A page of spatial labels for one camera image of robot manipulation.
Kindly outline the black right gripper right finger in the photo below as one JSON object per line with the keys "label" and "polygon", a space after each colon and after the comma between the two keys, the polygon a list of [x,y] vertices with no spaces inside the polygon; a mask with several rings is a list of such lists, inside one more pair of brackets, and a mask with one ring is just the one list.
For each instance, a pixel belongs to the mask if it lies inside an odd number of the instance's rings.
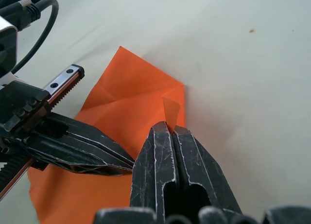
{"label": "black right gripper right finger", "polygon": [[191,131],[177,126],[173,143],[182,213],[194,224],[199,223],[199,211],[207,206],[223,210],[227,217],[242,214],[221,167]]}

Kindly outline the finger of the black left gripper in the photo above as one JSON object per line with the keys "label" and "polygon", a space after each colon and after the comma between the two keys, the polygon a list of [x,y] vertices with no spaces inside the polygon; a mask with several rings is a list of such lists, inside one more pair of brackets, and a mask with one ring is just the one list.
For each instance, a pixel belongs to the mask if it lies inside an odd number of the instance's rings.
{"label": "finger of the black left gripper", "polygon": [[106,135],[43,135],[29,138],[27,151],[36,159],[79,174],[105,176],[132,173],[134,159]]}
{"label": "finger of the black left gripper", "polygon": [[135,160],[114,140],[89,124],[51,113],[43,120],[43,136],[64,155],[61,160],[87,167],[132,167]]}

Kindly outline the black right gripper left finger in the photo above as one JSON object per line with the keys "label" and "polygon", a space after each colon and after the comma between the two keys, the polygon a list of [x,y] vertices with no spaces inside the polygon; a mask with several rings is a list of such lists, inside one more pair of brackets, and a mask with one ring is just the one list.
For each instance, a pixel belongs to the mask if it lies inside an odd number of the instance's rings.
{"label": "black right gripper left finger", "polygon": [[165,223],[164,188],[176,184],[173,138],[164,121],[151,127],[132,172],[131,207],[150,208]]}

